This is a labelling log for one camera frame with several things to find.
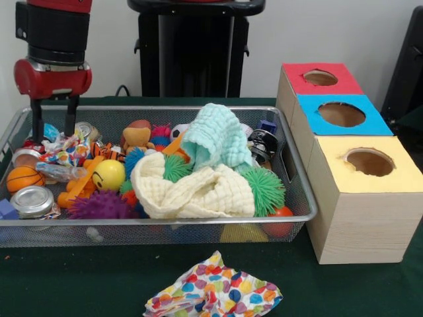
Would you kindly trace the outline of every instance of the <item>yellow ball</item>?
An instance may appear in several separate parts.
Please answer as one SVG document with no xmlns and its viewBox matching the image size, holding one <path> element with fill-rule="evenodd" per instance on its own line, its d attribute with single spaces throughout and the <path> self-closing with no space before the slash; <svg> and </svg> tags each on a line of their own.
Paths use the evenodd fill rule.
<svg viewBox="0 0 423 317">
<path fill-rule="evenodd" d="M 99 190 L 118 191 L 125 182 L 125 166 L 117 160 L 104 160 L 94 169 L 91 179 Z"/>
</svg>

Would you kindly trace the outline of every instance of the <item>tin can lid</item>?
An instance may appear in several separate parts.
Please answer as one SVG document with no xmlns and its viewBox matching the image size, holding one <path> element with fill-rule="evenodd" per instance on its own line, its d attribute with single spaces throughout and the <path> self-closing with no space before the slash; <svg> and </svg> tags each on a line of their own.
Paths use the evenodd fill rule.
<svg viewBox="0 0 423 317">
<path fill-rule="evenodd" d="M 11 199 L 21 219 L 34 219 L 44 216 L 54 203 L 51 190 L 40 186 L 29 186 L 19 190 Z"/>
<path fill-rule="evenodd" d="M 93 126 L 88 122 L 77 122 L 75 124 L 75 129 L 80 130 L 84 137 L 88 137 L 93 130 Z"/>
<path fill-rule="evenodd" d="M 14 167 L 29 165 L 35 166 L 40 160 L 41 154 L 34 149 L 17 149 L 12 156 L 12 163 Z"/>
</svg>

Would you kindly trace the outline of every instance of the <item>shape sorter box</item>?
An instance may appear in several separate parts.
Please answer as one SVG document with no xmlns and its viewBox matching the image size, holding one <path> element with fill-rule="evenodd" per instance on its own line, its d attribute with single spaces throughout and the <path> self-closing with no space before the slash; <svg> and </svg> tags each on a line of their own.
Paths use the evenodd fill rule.
<svg viewBox="0 0 423 317">
<path fill-rule="evenodd" d="M 299 94 L 364 94 L 355 78 L 341 63 L 283 64 L 276 106 L 291 126 Z"/>
<path fill-rule="evenodd" d="M 301 160 L 309 165 L 316 135 L 393 135 L 365 95 L 299 95 L 291 132 Z"/>
<path fill-rule="evenodd" d="M 423 215 L 423 175 L 397 137 L 316 137 L 308 177 L 320 264 L 403 259 Z"/>
</svg>

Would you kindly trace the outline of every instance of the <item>green spiky ball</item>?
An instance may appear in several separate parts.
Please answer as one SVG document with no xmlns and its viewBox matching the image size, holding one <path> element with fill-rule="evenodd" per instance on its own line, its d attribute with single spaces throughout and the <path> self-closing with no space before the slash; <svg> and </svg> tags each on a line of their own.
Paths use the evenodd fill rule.
<svg viewBox="0 0 423 317">
<path fill-rule="evenodd" d="M 122 183 L 122 185 L 120 186 L 120 193 L 122 195 L 128 193 L 129 191 L 133 190 L 132 188 L 132 183 L 130 180 L 126 180 L 125 182 Z"/>
<path fill-rule="evenodd" d="M 250 184 L 256 207 L 255 217 L 267 217 L 275 213 L 275 208 L 285 205 L 285 186 L 270 170 L 251 167 L 241 172 Z"/>
<path fill-rule="evenodd" d="M 179 155 L 169 155 L 165 157 L 165 174 L 163 178 L 176 183 L 181 178 L 192 173 L 192 167 L 185 163 Z"/>
</svg>

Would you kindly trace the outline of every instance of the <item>white wall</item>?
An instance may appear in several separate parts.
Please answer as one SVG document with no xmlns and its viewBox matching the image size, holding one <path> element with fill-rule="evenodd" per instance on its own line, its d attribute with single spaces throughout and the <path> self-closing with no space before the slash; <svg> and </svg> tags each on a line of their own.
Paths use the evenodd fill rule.
<svg viewBox="0 0 423 317">
<path fill-rule="evenodd" d="M 380 107 L 415 6 L 421 0 L 267 0 L 250 17 L 242 96 L 275 96 L 281 62 L 344 62 Z M 123 0 L 94 0 L 87 61 L 94 81 L 86 96 L 114 94 L 126 84 L 141 92 L 133 54 L 137 13 Z M 15 0 L 0 3 L 0 133 L 17 108 L 28 104 L 13 80 L 26 44 L 15 39 Z"/>
</svg>

